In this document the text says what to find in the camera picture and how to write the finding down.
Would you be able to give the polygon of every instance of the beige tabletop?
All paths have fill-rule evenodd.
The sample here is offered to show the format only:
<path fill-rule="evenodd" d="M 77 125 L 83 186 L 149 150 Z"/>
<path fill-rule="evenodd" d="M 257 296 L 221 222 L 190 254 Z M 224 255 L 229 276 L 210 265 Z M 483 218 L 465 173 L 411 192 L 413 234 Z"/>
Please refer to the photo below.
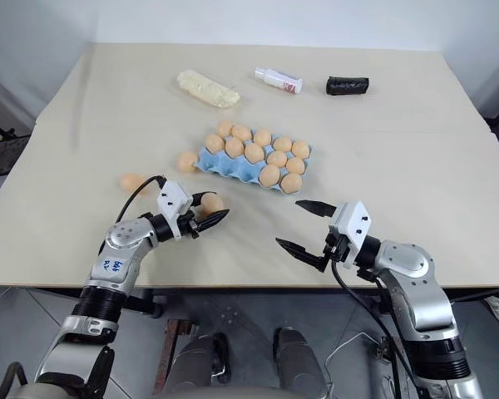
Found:
<path fill-rule="evenodd" d="M 301 76 L 291 95 L 255 67 Z M 228 110 L 177 86 L 195 69 L 241 94 Z M 362 96 L 327 96 L 328 76 L 368 76 Z M 181 174 L 230 119 L 314 147 L 304 186 L 285 196 L 205 173 Z M 324 287 L 336 283 L 291 258 L 275 237 L 320 254 L 327 220 L 296 200 L 362 200 L 370 234 L 423 246 L 445 287 L 499 285 L 499 145 L 437 52 L 296 47 L 95 45 L 37 119 L 0 190 L 0 284 L 82 286 L 127 194 L 126 172 L 164 174 L 190 192 L 215 190 L 231 211 L 197 240 L 162 244 L 140 286 Z M 156 194 L 129 218 L 156 212 Z M 354 270 L 348 283 L 368 286 Z"/>

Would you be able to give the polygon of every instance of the egg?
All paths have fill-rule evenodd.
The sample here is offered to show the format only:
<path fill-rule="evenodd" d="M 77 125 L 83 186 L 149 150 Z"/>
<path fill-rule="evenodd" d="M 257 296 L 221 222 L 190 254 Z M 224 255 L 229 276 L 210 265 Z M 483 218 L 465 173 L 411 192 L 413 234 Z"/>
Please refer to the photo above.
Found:
<path fill-rule="evenodd" d="M 310 148 L 306 141 L 297 140 L 292 144 L 292 154 L 297 156 L 298 158 L 304 160 L 305 158 L 309 158 Z"/>
<path fill-rule="evenodd" d="M 289 152 L 292 148 L 292 141 L 288 137 L 280 137 L 274 141 L 274 150 Z"/>
<path fill-rule="evenodd" d="M 281 177 L 281 172 L 275 165 L 266 165 L 259 173 L 259 181 L 264 187 L 276 185 L 279 177 Z"/>
<path fill-rule="evenodd" d="M 285 194 L 292 194 L 301 189 L 301 176 L 297 173 L 288 173 L 281 180 L 281 189 Z"/>
<path fill-rule="evenodd" d="M 133 193 L 145 181 L 146 177 L 143 175 L 138 175 L 137 173 L 125 173 L 120 178 L 120 187 L 128 193 Z M 140 191 L 140 194 L 148 194 L 148 192 L 148 188 L 145 187 Z"/>
<path fill-rule="evenodd" d="M 272 134 L 268 129 L 258 129 L 253 138 L 253 142 L 261 147 L 270 145 L 272 142 Z"/>
<path fill-rule="evenodd" d="M 215 193 L 206 193 L 201 197 L 201 215 L 204 217 L 225 209 L 224 201 Z"/>
<path fill-rule="evenodd" d="M 211 154 L 216 154 L 218 151 L 224 149 L 225 143 L 219 135 L 208 135 L 205 139 L 205 148 L 209 150 Z"/>
<path fill-rule="evenodd" d="M 251 130 L 246 126 L 235 125 L 231 128 L 231 135 L 240 141 L 251 140 Z"/>
<path fill-rule="evenodd" d="M 222 121 L 218 124 L 216 128 L 216 134 L 222 138 L 225 138 L 231 134 L 232 127 L 233 123 L 231 121 Z"/>
<path fill-rule="evenodd" d="M 236 137 L 231 137 L 227 139 L 227 142 L 225 143 L 225 152 L 231 158 L 236 158 L 237 156 L 244 154 L 244 144 Z"/>
<path fill-rule="evenodd" d="M 266 163 L 282 168 L 286 164 L 286 154 L 283 151 L 274 151 L 268 155 Z"/>
<path fill-rule="evenodd" d="M 292 157 L 286 161 L 286 170 L 302 175 L 305 173 L 305 163 L 300 158 Z"/>
<path fill-rule="evenodd" d="M 264 160 L 264 151 L 255 143 L 248 144 L 244 149 L 244 155 L 250 164 L 256 164 L 260 160 Z"/>
<path fill-rule="evenodd" d="M 190 173 L 196 170 L 194 163 L 198 161 L 198 155 L 193 151 L 182 153 L 177 159 L 177 169 L 179 172 Z"/>

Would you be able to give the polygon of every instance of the egg carton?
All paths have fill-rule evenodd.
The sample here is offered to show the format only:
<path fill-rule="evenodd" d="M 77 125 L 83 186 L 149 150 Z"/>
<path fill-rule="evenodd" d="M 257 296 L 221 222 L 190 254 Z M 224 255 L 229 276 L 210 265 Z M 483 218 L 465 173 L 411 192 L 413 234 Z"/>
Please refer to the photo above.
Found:
<path fill-rule="evenodd" d="M 252 139 L 255 136 L 255 132 L 256 132 L 255 129 L 251 129 Z M 279 137 L 280 137 L 279 135 L 272 135 L 272 143 L 275 141 L 275 139 L 278 139 Z M 251 143 L 253 143 L 253 140 L 246 140 L 244 141 L 244 146 Z M 309 145 L 309 148 L 310 148 L 309 157 L 303 160 L 303 162 L 305 163 L 305 172 L 301 175 L 302 179 L 307 173 L 307 169 L 309 167 L 309 160 L 313 154 L 313 147 Z M 260 183 L 259 173 L 267 165 L 266 158 L 271 152 L 275 151 L 272 145 L 264 146 L 263 150 L 264 150 L 265 160 L 260 160 L 255 164 L 251 164 L 246 159 L 244 154 L 239 155 L 236 158 L 231 158 L 229 155 L 226 154 L 224 150 L 218 151 L 216 154 L 211 154 L 209 150 L 207 150 L 205 147 L 201 147 L 199 153 L 200 159 L 194 163 L 194 166 L 207 173 L 218 173 L 219 175 L 224 177 L 235 177 L 236 179 L 244 183 L 253 183 L 256 185 L 260 185 L 264 189 L 279 190 L 283 194 L 285 194 L 281 190 L 281 186 L 279 185 L 281 179 L 283 179 L 283 177 L 289 173 L 285 167 L 279 169 L 281 175 L 279 177 L 278 184 L 272 185 L 270 187 L 264 187 Z M 294 157 L 294 154 L 292 154 L 292 152 L 289 151 L 286 153 L 286 156 L 287 160 L 289 160 L 290 158 Z"/>

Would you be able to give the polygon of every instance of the white bottle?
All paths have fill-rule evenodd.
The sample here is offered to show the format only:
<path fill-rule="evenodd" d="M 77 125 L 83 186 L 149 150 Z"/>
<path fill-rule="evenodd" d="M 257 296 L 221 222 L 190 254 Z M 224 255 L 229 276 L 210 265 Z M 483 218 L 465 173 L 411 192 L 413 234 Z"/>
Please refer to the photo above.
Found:
<path fill-rule="evenodd" d="M 271 86 L 295 94 L 301 91 L 301 86 L 303 85 L 303 79 L 289 76 L 273 69 L 255 68 L 255 78 Z"/>

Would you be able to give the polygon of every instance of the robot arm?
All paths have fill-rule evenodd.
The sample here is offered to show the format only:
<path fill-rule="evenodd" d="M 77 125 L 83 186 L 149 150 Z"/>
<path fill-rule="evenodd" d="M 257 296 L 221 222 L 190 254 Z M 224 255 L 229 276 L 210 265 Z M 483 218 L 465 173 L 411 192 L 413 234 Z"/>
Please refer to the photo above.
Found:
<path fill-rule="evenodd" d="M 199 233 L 219 223 L 229 212 L 219 210 L 195 220 L 191 206 L 205 193 L 188 195 L 176 182 L 160 178 L 160 214 L 122 221 L 107 232 L 105 243 L 72 314 L 37 370 L 36 381 L 8 398 L 102 398 L 111 374 L 118 318 L 139 275 L 142 259 L 159 243 Z"/>
<path fill-rule="evenodd" d="M 309 254 L 300 245 L 277 239 L 295 258 L 320 272 L 329 260 L 358 267 L 357 275 L 387 286 L 408 361 L 420 398 L 482 399 L 477 377 L 470 370 L 458 336 L 451 304 L 434 277 L 434 261 L 415 244 L 383 242 L 368 235 L 371 224 L 361 202 L 339 207 L 316 201 L 296 204 L 331 218 L 324 256 Z"/>

